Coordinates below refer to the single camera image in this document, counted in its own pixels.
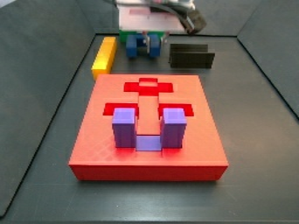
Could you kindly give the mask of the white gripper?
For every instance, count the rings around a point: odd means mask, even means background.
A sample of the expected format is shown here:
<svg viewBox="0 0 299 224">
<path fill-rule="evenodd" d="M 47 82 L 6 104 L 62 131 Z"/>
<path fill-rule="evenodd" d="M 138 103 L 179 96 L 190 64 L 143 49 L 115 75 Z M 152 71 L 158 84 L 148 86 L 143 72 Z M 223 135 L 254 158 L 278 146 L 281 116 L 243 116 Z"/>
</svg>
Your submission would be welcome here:
<svg viewBox="0 0 299 224">
<path fill-rule="evenodd" d="M 194 10 L 194 0 L 116 0 L 119 29 L 143 32 L 144 45 L 150 47 L 148 32 L 164 32 L 162 45 L 167 43 L 170 32 L 184 32 L 180 17 Z"/>
</svg>

